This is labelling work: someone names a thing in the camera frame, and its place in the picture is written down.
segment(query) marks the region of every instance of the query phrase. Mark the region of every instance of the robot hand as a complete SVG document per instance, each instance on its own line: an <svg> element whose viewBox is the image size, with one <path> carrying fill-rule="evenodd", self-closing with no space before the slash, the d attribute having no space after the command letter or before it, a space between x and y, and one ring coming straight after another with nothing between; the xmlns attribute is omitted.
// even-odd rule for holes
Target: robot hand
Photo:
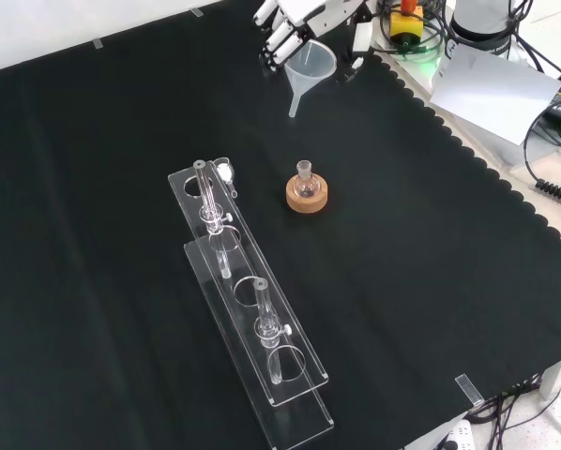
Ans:
<svg viewBox="0 0 561 450"><path fill-rule="evenodd" d="M357 27L353 52L365 53L370 48L371 9L375 5L375 0L265 0L253 16L256 26L272 32L261 57L268 68L276 71L308 40L349 21L357 12L368 21ZM359 59L358 67L363 61Z"/></svg>

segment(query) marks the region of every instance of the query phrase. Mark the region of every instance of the yellow component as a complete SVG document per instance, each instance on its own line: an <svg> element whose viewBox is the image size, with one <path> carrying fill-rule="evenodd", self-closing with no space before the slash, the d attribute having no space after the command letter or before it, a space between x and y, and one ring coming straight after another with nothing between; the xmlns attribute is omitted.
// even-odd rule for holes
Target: yellow component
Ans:
<svg viewBox="0 0 561 450"><path fill-rule="evenodd" d="M422 17L422 7L416 7L414 14ZM395 11L391 13L389 23L389 36L393 42L401 45L406 42L409 45L415 45L422 40L422 30L424 29L422 20L416 17L402 16L399 11Z"/></svg>

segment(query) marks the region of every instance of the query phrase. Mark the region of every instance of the acrylic test tube rack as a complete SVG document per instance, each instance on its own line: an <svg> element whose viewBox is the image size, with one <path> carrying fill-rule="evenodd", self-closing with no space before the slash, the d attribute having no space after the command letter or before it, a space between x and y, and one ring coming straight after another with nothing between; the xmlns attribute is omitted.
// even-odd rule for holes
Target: acrylic test tube rack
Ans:
<svg viewBox="0 0 561 450"><path fill-rule="evenodd" d="M333 428L316 390L328 375L239 213L232 180L220 177L230 161L217 161L168 177L195 237L185 251L268 444L288 450Z"/></svg>

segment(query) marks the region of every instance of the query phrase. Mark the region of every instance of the black tablecloth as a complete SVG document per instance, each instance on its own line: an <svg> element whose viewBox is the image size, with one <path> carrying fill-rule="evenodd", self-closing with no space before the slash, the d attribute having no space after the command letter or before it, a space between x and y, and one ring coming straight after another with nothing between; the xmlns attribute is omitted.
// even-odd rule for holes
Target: black tablecloth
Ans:
<svg viewBox="0 0 561 450"><path fill-rule="evenodd" d="M330 376L315 448L395 450L561 359L561 241L379 59L287 116L256 7L0 71L0 449L263 448L167 181L230 157ZM284 203L296 162L330 186Z"/></svg>

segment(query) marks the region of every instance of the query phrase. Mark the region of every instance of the test tube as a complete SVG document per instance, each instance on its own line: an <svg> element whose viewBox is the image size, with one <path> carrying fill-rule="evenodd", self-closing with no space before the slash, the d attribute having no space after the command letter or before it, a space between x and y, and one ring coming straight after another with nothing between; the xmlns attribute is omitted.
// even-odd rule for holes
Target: test tube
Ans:
<svg viewBox="0 0 561 450"><path fill-rule="evenodd" d="M260 315L258 331L262 339L262 345L268 349L273 349L279 345L281 325L274 314L274 309L270 302L268 280L261 277L256 278L253 281L253 288L255 289L255 300Z"/></svg>
<svg viewBox="0 0 561 450"><path fill-rule="evenodd" d="M262 345L272 352L268 354L268 371L270 372L270 380L274 384L282 382L281 360L279 352L274 349L279 345L281 335L281 325L275 317L272 303L270 302L270 291L268 290L268 280L265 278L256 278L253 281L255 289L255 300L258 304L258 312L260 314L260 341Z"/></svg>
<svg viewBox="0 0 561 450"><path fill-rule="evenodd" d="M218 259L218 266L220 267L220 272L224 279L231 277L231 266L228 263L228 255L226 254L226 248L224 241L222 239L223 233L212 235L211 238L214 240L214 250L216 251L216 258Z"/></svg>
<svg viewBox="0 0 561 450"><path fill-rule="evenodd" d="M210 234L218 234L222 231L222 208L214 202L214 193L205 174L205 161L198 159L193 163L193 169L195 169L199 192L204 202L201 214L202 220Z"/></svg>

